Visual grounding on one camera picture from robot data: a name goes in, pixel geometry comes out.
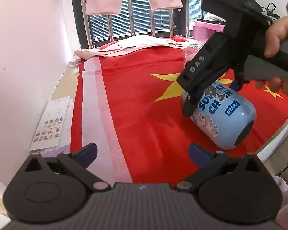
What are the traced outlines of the person's right hand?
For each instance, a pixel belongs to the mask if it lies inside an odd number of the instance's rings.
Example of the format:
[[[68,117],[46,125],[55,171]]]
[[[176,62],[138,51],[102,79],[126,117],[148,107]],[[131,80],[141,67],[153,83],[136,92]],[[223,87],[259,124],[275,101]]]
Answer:
[[[280,49],[281,41],[288,38],[288,16],[282,17],[272,24],[265,34],[266,48],[264,56],[271,58],[275,56]],[[282,92],[288,96],[288,78],[282,81],[278,77],[274,77],[271,80],[256,80],[255,86],[257,89],[263,88],[268,82],[268,86],[272,92]]]

